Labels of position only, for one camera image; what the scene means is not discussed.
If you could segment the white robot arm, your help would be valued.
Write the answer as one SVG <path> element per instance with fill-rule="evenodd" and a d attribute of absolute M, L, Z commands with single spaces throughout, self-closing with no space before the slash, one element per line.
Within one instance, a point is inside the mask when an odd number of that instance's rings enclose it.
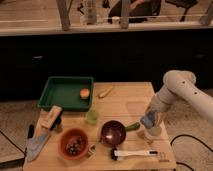
<path fill-rule="evenodd" d="M 147 129 L 157 127 L 162 122 L 161 112 L 167 111 L 180 97 L 213 124 L 213 97 L 199 90 L 195 83 L 196 76 L 190 71 L 166 72 L 163 76 L 163 86 L 153 95 L 150 107 L 140 122 Z"/>

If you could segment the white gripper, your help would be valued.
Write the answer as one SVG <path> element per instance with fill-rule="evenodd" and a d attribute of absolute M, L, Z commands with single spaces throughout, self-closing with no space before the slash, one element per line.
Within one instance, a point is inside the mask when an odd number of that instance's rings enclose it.
<path fill-rule="evenodd" d="M 156 115 L 155 126 L 160 126 L 161 122 L 164 120 L 164 113 L 166 112 L 174 103 L 175 95 L 166 87 L 162 87 L 151 99 L 151 104 L 145 110 L 144 116 L 148 115 L 150 111 L 159 112 Z"/>

